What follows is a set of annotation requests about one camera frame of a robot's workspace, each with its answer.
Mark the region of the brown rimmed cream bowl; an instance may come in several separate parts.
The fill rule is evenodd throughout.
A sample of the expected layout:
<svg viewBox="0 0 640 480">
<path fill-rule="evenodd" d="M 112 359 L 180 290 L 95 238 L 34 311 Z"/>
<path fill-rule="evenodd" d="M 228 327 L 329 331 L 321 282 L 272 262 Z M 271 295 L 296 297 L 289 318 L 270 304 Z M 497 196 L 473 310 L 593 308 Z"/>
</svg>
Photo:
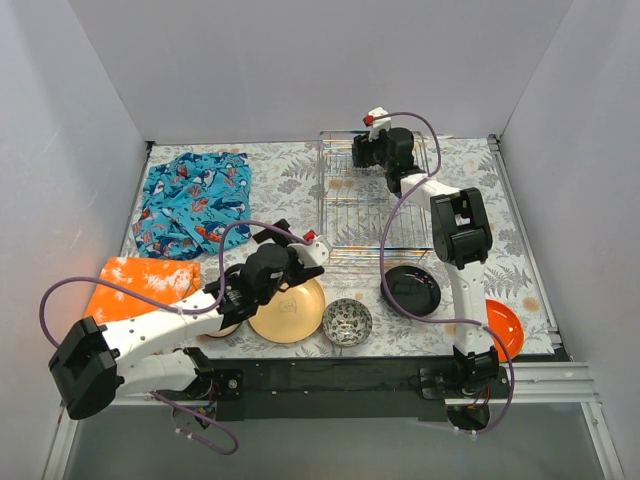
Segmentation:
<svg viewBox="0 0 640 480">
<path fill-rule="evenodd" d="M 229 327 L 223 328 L 219 331 L 207 333 L 206 336 L 212 339 L 225 338 L 233 334 L 239 327 L 240 327 L 239 324 L 234 324 Z"/>
</svg>

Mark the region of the floral patterned bowl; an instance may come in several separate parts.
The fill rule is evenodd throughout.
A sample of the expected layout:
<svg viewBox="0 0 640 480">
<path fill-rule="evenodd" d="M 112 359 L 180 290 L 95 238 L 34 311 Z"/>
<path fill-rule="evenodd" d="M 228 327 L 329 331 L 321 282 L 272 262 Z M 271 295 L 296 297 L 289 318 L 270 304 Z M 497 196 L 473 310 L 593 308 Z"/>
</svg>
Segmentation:
<svg viewBox="0 0 640 480">
<path fill-rule="evenodd" d="M 369 309 L 360 301 L 343 298 L 331 302 L 323 312 L 322 327 L 326 337 L 340 347 L 364 343 L 373 328 Z"/>
</svg>

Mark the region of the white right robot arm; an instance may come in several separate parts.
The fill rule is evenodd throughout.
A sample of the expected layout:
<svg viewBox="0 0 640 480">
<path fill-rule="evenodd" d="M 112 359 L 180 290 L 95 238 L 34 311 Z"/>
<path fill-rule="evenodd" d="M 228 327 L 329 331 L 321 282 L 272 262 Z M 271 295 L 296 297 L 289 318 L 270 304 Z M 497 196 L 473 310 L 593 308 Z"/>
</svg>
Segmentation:
<svg viewBox="0 0 640 480">
<path fill-rule="evenodd" d="M 438 182 L 413 156 L 413 133 L 402 127 L 354 137 L 356 168 L 380 167 L 400 207 L 409 201 L 428 211 L 433 246 L 452 290 L 456 325 L 450 387 L 475 397 L 499 374 L 498 350 L 489 331 L 484 271 L 493 238 L 482 195 Z"/>
</svg>

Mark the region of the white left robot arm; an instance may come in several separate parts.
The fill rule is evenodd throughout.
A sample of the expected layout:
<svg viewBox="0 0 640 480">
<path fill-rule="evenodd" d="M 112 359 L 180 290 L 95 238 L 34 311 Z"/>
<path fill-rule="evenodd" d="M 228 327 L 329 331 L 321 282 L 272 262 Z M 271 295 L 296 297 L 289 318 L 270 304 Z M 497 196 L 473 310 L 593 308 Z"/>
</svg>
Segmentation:
<svg viewBox="0 0 640 480">
<path fill-rule="evenodd" d="M 117 397 L 161 390 L 200 400 L 211 392 L 213 369 L 199 349 L 166 348 L 249 320 L 276 294 L 322 275 L 332 251 L 323 236 L 296 236 L 285 220 L 258 226 L 258 249 L 187 298 L 163 304 L 140 295 L 154 311 L 104 324 L 87 316 L 70 327 L 48 368 L 71 419 L 89 418 Z"/>
</svg>

